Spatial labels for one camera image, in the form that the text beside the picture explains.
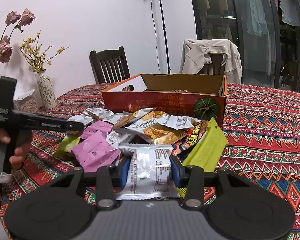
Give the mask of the silver white snack packet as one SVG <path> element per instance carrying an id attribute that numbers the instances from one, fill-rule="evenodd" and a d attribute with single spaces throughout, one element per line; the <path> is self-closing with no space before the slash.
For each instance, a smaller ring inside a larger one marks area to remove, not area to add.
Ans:
<path id="1" fill-rule="evenodd" d="M 172 145 L 121 143 L 119 149 L 132 159 L 126 185 L 117 193 L 117 200 L 179 197 L 172 179 Z"/>

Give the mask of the lime green snack bar packet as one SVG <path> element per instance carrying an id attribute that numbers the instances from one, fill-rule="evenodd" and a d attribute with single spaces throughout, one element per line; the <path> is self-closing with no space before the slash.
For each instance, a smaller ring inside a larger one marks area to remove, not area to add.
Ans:
<path id="1" fill-rule="evenodd" d="M 205 127 L 205 132 L 202 137 L 181 163 L 183 166 L 198 166 L 205 172 L 214 172 L 229 142 L 214 118 L 202 125 L 203 127 Z"/>

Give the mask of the pumpkin seed cracker packet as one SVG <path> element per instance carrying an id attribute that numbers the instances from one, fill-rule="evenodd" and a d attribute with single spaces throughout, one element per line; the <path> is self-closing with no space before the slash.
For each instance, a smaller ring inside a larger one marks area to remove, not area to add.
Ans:
<path id="1" fill-rule="evenodd" d="M 186 131 L 161 125 L 154 117 L 147 120 L 139 119 L 126 129 L 153 145 L 171 145 L 187 136 Z"/>

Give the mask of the clear jar of snacks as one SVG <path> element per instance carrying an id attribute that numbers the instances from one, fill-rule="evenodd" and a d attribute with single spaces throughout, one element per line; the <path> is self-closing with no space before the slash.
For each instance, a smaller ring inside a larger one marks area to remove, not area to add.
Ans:
<path id="1" fill-rule="evenodd" d="M 39 110 L 35 89 L 18 96 L 14 100 L 14 109 L 22 112 L 37 113 Z"/>

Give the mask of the red orange spicy snack bag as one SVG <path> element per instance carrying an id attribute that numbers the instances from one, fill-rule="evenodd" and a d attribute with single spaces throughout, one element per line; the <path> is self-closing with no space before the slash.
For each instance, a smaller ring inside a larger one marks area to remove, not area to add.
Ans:
<path id="1" fill-rule="evenodd" d="M 207 133 L 208 121 L 201 121 L 196 124 L 194 128 L 189 129 L 186 132 L 186 136 L 175 142 L 172 147 L 173 151 L 171 155 L 178 156 L 184 153 L 186 150 L 192 149 L 201 139 L 203 139 Z"/>

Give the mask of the large pink snack packet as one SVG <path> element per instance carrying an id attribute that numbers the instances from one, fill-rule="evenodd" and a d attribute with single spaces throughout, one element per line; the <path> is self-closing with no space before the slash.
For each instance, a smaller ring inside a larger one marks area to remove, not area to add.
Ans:
<path id="1" fill-rule="evenodd" d="M 100 131 L 73 147 L 71 152 L 86 173 L 96 172 L 98 168 L 112 164 L 121 153 L 106 142 Z"/>

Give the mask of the floral ceramic vase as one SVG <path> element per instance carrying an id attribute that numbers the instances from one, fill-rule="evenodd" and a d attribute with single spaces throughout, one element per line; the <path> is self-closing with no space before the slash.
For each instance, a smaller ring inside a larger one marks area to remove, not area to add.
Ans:
<path id="1" fill-rule="evenodd" d="M 56 96 L 53 91 L 51 79 L 45 74 L 45 71 L 38 73 L 37 85 L 43 106 L 46 109 L 55 108 L 57 106 Z"/>

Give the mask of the small green snack packet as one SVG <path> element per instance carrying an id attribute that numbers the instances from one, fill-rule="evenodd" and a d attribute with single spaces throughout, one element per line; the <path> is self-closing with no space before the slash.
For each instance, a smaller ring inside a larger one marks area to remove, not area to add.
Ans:
<path id="1" fill-rule="evenodd" d="M 71 149 L 77 146 L 80 140 L 80 137 L 74 134 L 67 134 L 58 146 L 54 156 L 59 158 L 73 158 L 74 154 L 71 152 Z"/>

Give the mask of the dried pink roses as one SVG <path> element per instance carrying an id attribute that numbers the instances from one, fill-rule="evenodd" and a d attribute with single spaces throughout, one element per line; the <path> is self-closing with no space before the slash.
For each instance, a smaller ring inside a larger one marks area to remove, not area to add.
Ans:
<path id="1" fill-rule="evenodd" d="M 17 11 L 11 11 L 7 14 L 5 29 L 0 38 L 0 64 L 10 61 L 13 50 L 11 47 L 11 37 L 14 31 L 18 29 L 22 33 L 24 31 L 23 27 L 31 25 L 35 19 L 34 13 L 28 8 L 24 9 L 21 14 Z"/>

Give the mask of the yellow flower branches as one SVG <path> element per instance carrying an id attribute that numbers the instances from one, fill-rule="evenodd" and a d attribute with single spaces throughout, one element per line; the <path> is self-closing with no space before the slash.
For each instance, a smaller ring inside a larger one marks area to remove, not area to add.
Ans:
<path id="1" fill-rule="evenodd" d="M 50 66 L 53 58 L 70 48 L 70 46 L 60 47 L 56 50 L 54 55 L 47 56 L 47 52 L 52 46 L 48 46 L 46 49 L 42 50 L 42 44 L 39 43 L 40 36 L 41 32 L 39 31 L 35 37 L 29 36 L 27 39 L 23 40 L 23 43 L 18 47 L 21 55 L 29 65 L 29 70 L 37 74 L 44 72 L 46 70 L 45 66 Z"/>

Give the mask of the orange cardboard pumpkin box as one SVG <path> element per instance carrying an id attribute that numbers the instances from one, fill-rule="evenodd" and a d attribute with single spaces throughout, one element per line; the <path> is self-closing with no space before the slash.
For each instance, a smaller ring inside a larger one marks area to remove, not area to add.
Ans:
<path id="1" fill-rule="evenodd" d="M 214 118 L 223 124 L 227 79 L 224 75 L 138 74 L 102 91 L 106 109 L 134 113 L 154 108 L 170 115 Z"/>

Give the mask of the dark wooden chair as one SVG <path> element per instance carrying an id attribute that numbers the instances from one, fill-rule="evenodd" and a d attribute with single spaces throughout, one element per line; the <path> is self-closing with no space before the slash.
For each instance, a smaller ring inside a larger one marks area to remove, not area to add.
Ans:
<path id="1" fill-rule="evenodd" d="M 109 49 L 89 54 L 96 83 L 121 82 L 130 77 L 125 50 L 122 46 L 118 49 Z"/>

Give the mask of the chair with beige jacket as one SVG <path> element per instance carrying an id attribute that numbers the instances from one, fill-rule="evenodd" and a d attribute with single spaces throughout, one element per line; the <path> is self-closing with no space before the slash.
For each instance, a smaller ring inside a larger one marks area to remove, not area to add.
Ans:
<path id="1" fill-rule="evenodd" d="M 224 54 L 206 54 L 203 67 L 198 74 L 224 75 Z"/>

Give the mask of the beige jacket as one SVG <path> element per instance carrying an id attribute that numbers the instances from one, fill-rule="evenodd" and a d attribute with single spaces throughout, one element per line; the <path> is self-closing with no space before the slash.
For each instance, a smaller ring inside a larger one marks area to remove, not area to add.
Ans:
<path id="1" fill-rule="evenodd" d="M 237 46 L 228 39 L 185 39 L 181 57 L 182 74 L 213 74 L 212 55 L 222 57 L 221 74 L 229 83 L 242 81 L 242 63 Z"/>

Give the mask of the glass sliding door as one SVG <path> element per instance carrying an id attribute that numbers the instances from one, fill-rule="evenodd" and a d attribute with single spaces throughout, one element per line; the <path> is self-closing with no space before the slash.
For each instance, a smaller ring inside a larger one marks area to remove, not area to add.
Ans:
<path id="1" fill-rule="evenodd" d="M 198 39 L 241 55 L 242 83 L 300 92 L 300 0 L 192 0 Z"/>

